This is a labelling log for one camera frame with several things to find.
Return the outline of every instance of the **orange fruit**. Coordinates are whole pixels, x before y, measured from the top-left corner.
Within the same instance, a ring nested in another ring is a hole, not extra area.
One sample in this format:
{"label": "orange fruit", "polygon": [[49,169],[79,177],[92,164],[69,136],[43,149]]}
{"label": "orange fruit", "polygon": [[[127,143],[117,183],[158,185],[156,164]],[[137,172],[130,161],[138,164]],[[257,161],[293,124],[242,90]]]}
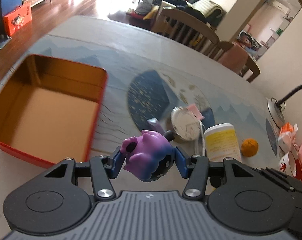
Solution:
{"label": "orange fruit", "polygon": [[252,157],[257,154],[258,143],[256,140],[249,138],[245,139],[241,146],[241,152],[245,157]]}

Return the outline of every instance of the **wooden floor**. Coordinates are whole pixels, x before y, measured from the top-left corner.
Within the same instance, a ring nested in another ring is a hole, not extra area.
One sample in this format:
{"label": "wooden floor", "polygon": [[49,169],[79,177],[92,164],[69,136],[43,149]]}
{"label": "wooden floor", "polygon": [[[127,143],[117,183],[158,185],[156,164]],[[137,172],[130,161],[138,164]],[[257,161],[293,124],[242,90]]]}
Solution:
{"label": "wooden floor", "polygon": [[149,22],[126,15],[128,8],[135,8],[133,0],[52,0],[32,7],[32,22],[12,36],[11,41],[0,50],[0,80],[9,68],[38,39],[60,23],[74,15],[87,15],[105,20],[115,20],[141,28],[150,29]]}

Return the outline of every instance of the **red box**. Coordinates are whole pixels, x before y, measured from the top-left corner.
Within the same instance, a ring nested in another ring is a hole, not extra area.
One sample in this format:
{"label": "red box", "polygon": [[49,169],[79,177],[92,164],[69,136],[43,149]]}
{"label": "red box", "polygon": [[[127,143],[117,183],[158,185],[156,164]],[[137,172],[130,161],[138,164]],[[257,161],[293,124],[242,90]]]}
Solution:
{"label": "red box", "polygon": [[103,68],[28,56],[0,93],[0,149],[43,168],[87,161],[106,82]]}
{"label": "red box", "polygon": [[31,22],[31,4],[17,6],[16,9],[3,17],[3,23],[8,36],[12,36],[16,31]]}

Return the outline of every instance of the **gray ribbed surface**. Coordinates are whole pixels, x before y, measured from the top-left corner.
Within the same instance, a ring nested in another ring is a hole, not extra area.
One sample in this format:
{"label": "gray ribbed surface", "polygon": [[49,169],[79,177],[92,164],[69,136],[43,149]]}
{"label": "gray ribbed surface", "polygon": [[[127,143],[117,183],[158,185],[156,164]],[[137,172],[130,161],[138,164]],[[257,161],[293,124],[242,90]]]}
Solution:
{"label": "gray ribbed surface", "polygon": [[56,236],[27,236],[12,232],[6,240],[243,240],[294,239],[282,231],[270,236],[244,236],[217,224],[200,202],[171,192],[123,192],[99,203],[77,228]]}

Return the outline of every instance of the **air conditioner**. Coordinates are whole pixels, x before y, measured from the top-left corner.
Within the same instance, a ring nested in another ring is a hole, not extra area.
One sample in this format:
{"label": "air conditioner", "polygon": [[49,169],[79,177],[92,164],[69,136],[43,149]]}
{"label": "air conditioner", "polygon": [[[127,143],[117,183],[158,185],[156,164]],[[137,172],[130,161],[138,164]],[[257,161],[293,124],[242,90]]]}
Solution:
{"label": "air conditioner", "polygon": [[290,8],[287,8],[285,5],[282,5],[280,2],[278,2],[276,0],[273,2],[273,7],[281,10],[283,13],[288,14],[290,12]]}

